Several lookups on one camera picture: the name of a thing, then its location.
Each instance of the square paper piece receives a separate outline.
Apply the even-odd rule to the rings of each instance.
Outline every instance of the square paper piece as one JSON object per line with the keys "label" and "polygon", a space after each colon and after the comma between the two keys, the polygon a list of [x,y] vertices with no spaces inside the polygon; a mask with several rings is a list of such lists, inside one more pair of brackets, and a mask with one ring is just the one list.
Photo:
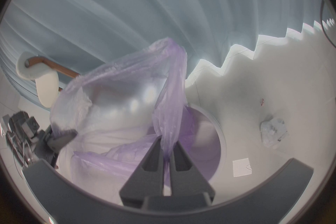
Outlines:
{"label": "square paper piece", "polygon": [[233,177],[247,176],[252,174],[249,158],[234,160],[232,163]]}

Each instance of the black cable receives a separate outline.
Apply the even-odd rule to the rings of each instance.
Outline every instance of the black cable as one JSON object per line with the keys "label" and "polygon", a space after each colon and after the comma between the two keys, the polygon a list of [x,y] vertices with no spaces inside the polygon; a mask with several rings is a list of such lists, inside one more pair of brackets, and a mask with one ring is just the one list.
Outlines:
{"label": "black cable", "polygon": [[323,8],[324,8],[324,0],[321,1],[321,8],[320,8],[320,23],[321,23],[321,27],[322,27],[322,31],[325,35],[325,37],[329,40],[329,42],[334,46],[334,48],[336,49],[336,45],[330,40],[329,36],[327,35],[324,26],[323,26],[323,20],[322,20],[322,13],[323,13]]}

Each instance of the blue-gray curtain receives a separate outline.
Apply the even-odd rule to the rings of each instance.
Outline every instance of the blue-gray curtain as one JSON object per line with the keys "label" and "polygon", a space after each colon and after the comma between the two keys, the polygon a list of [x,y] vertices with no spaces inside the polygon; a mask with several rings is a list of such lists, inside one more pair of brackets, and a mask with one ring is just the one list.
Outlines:
{"label": "blue-gray curtain", "polygon": [[[259,34],[319,21],[321,0],[12,0],[0,24],[0,64],[10,82],[40,105],[35,82],[20,79],[24,51],[84,74],[172,37],[185,47],[188,72],[200,58],[221,66],[233,44],[254,50]],[[326,9],[324,19],[330,18]],[[60,75],[60,84],[69,79]]]}

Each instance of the black bracket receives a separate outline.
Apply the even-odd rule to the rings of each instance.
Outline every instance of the black bracket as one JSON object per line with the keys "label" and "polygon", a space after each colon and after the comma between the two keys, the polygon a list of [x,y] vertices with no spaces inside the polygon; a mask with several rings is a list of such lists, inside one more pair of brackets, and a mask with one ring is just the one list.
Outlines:
{"label": "black bracket", "polygon": [[215,191],[177,142],[169,159],[171,196],[163,196],[164,158],[158,137],[120,190],[125,206],[185,211],[210,206]]}

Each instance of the purple plastic bag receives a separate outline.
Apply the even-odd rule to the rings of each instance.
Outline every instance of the purple plastic bag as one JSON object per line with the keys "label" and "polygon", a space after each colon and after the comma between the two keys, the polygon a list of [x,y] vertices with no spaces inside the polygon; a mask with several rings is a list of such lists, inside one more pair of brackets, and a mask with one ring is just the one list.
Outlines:
{"label": "purple plastic bag", "polygon": [[60,158],[60,167],[70,159],[73,183],[90,188],[94,182],[85,185],[82,172],[94,168],[123,184],[159,135],[166,161],[179,135],[190,150],[194,123],[185,107],[186,67],[184,48],[165,38],[73,79],[61,91],[50,122],[55,136],[78,133]]}

